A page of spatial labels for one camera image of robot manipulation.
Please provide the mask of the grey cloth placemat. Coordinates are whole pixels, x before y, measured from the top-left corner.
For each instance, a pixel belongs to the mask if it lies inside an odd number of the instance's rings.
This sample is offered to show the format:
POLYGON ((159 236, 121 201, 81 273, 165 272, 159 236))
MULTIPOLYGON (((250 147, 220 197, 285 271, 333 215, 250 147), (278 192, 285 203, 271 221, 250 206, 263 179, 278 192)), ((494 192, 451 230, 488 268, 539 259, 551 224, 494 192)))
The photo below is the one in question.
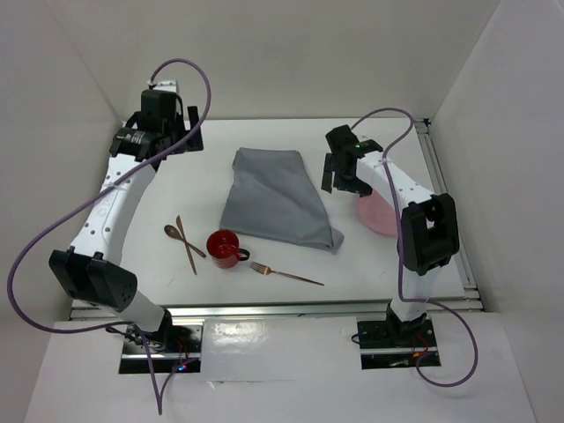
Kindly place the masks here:
POLYGON ((336 252, 345 237, 331 226, 301 154, 242 147, 219 227, 271 241, 336 252))

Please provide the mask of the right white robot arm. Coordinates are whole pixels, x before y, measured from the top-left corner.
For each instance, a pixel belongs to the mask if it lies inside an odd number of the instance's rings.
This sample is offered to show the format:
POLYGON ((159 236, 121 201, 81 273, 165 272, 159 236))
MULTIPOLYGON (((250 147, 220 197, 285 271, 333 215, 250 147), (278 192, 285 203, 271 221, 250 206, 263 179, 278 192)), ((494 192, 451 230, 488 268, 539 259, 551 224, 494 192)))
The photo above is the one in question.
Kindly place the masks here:
POLYGON ((372 139, 361 141, 350 126, 325 136, 322 189, 366 196, 380 195, 393 208, 399 258, 398 289, 386 310, 384 334, 393 345, 405 345, 427 317, 427 300, 436 279, 460 248, 456 205, 448 194, 436 194, 415 182, 372 139))

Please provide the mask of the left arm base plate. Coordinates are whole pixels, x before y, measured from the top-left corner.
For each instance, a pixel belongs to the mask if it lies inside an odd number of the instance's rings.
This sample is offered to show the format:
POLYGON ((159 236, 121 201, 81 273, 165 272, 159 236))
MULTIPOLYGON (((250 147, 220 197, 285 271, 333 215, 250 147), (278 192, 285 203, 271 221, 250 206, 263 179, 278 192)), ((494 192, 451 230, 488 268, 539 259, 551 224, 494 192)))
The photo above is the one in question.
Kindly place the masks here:
MULTIPOLYGON (((165 344, 147 339, 155 374, 173 370, 181 374, 201 371, 201 351, 204 326, 201 323, 182 325, 177 334, 165 344)), ((117 331, 122 336, 120 375, 148 375, 149 364, 141 337, 131 327, 117 331)))

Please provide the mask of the pink plate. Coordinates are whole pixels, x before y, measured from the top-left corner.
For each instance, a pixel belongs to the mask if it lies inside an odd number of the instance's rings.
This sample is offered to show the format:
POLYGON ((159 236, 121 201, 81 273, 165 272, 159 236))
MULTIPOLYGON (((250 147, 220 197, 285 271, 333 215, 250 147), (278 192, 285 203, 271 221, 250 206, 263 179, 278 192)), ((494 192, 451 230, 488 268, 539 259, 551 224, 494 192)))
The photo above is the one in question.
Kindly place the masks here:
POLYGON ((397 238, 394 209, 375 190, 369 196, 357 198, 358 216, 363 225, 376 234, 397 238))

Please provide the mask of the copper spoon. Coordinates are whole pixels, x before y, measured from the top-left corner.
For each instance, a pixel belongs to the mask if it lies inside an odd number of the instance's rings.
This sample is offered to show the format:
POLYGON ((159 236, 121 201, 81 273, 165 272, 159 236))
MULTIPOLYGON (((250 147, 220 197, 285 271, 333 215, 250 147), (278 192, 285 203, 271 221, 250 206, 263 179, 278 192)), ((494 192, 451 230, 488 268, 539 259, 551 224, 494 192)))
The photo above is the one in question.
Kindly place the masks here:
MULTIPOLYGON (((168 237, 170 237, 170 238, 172 238, 172 239, 175 239, 175 240, 177 240, 177 241, 183 242, 183 241, 182 241, 182 238, 181 238, 181 235, 180 235, 180 232, 178 231, 178 229, 177 229, 175 226, 172 226, 172 225, 165 225, 165 226, 164 226, 164 232, 165 232, 165 234, 166 234, 168 237)), ((188 242, 188 244, 189 244, 190 248, 191 248, 195 253, 197 253, 197 254, 198 254, 199 256, 201 256, 202 258, 206 258, 206 254, 205 254, 201 249, 198 249, 197 247, 195 247, 194 245, 192 245, 192 244, 189 243, 189 242, 188 242)))

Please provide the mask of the copper knife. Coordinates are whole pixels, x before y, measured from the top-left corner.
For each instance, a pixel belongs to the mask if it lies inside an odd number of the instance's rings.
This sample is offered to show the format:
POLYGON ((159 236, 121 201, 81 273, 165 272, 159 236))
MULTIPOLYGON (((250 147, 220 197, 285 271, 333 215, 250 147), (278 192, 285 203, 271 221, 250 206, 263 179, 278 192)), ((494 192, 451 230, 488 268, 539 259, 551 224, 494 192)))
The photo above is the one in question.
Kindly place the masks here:
POLYGON ((193 271, 193 274, 195 276, 197 276, 197 268, 196 268, 196 265, 195 265, 194 258, 192 256, 191 248, 188 244, 188 241, 187 241, 185 233, 184 233, 184 229, 183 229, 183 225, 182 225, 182 219, 181 219, 180 215, 177 215, 177 217, 175 219, 175 223, 177 225, 177 229, 180 232, 182 241, 184 243, 184 246, 185 246, 185 249, 186 249, 186 252, 187 252, 187 256, 189 258, 189 263, 190 263, 191 269, 193 271))

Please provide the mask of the red mug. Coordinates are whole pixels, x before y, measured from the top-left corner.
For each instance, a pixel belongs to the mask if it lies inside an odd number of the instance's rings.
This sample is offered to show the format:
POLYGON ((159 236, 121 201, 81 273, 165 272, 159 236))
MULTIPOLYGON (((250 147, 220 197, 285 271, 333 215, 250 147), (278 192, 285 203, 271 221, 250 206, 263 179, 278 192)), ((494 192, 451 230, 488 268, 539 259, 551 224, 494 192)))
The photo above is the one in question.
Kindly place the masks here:
POLYGON ((218 230, 206 242, 208 254, 220 269, 232 269, 248 261, 250 253, 240 245, 238 236, 229 230, 218 230))

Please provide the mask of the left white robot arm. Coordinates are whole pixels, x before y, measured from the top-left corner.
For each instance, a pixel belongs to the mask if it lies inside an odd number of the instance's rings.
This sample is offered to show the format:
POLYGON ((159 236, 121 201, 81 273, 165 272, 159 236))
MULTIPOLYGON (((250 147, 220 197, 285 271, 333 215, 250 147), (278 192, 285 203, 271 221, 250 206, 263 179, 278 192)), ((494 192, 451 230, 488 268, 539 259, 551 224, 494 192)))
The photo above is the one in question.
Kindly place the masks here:
POLYGON ((165 151, 198 121, 195 107, 184 107, 176 80, 149 85, 141 108, 114 135, 102 187, 109 192, 93 204, 78 235, 65 250, 52 252, 48 264, 73 299, 97 306, 134 323, 155 352, 174 341, 166 310, 137 288, 137 277, 121 267, 130 223, 160 164, 150 158, 165 151))

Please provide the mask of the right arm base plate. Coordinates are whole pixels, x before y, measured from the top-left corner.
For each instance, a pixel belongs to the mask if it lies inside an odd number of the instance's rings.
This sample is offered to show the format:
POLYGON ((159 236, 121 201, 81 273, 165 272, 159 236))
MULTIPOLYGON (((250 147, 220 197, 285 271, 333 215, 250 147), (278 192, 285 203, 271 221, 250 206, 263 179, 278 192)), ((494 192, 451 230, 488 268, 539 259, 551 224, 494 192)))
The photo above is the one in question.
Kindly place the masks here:
POLYGON ((384 321, 358 321, 351 341, 360 349, 363 370, 416 367, 418 360, 420 367, 442 365, 431 319, 395 338, 384 321))

